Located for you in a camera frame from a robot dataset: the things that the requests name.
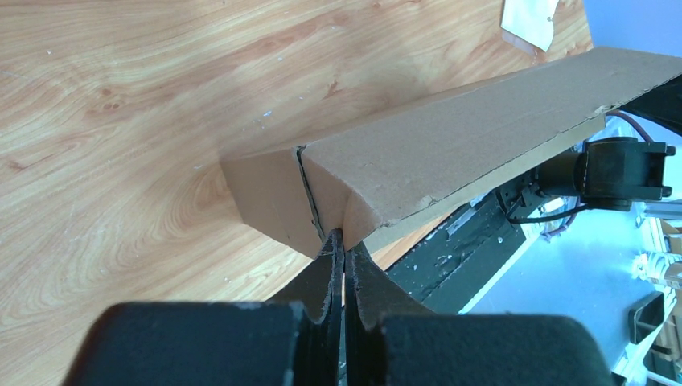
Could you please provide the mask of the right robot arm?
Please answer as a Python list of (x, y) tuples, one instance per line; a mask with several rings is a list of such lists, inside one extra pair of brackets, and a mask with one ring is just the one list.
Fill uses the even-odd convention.
[(629, 211), (635, 201), (660, 201), (672, 195), (672, 187), (664, 185), (664, 167), (676, 148), (654, 141), (634, 118), (680, 135), (681, 78), (607, 116), (630, 123), (637, 137), (585, 141), (581, 150), (567, 150), (497, 188), (498, 205), (510, 223), (571, 222), (582, 211)]

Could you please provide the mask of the large brown cardboard box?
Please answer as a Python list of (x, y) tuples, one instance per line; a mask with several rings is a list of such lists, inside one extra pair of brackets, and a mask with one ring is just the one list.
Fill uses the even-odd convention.
[(220, 164), (248, 226), (308, 257), (336, 228), (347, 247), (376, 251), (589, 138), (606, 112), (680, 74), (675, 56), (596, 47)]

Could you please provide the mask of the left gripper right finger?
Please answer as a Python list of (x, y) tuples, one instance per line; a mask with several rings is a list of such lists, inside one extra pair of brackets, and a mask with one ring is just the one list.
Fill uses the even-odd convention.
[(437, 314), (359, 244), (345, 254), (350, 385), (610, 385), (592, 335), (541, 314)]

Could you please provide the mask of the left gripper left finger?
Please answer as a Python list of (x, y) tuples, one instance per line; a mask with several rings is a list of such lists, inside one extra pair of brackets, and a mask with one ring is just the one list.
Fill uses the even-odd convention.
[(343, 235), (263, 302), (121, 302), (93, 323), (66, 385), (335, 385)]

